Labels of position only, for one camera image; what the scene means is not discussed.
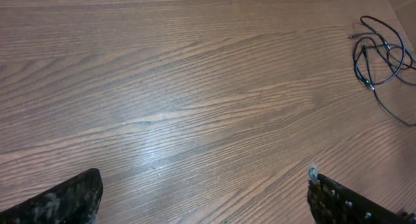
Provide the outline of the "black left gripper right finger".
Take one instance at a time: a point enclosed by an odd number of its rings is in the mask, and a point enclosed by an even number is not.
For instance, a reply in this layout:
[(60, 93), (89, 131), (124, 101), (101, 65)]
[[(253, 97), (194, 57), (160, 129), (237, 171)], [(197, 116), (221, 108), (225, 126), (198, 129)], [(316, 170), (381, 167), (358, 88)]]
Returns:
[(318, 172), (308, 170), (307, 202), (319, 224), (413, 224), (413, 214), (394, 213)]

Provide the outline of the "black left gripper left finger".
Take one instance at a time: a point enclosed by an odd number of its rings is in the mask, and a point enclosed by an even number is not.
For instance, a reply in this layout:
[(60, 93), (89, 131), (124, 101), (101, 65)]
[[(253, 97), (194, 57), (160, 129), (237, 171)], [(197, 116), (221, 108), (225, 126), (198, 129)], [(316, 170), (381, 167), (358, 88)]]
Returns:
[(94, 224), (103, 195), (97, 168), (90, 168), (1, 212), (2, 224)]

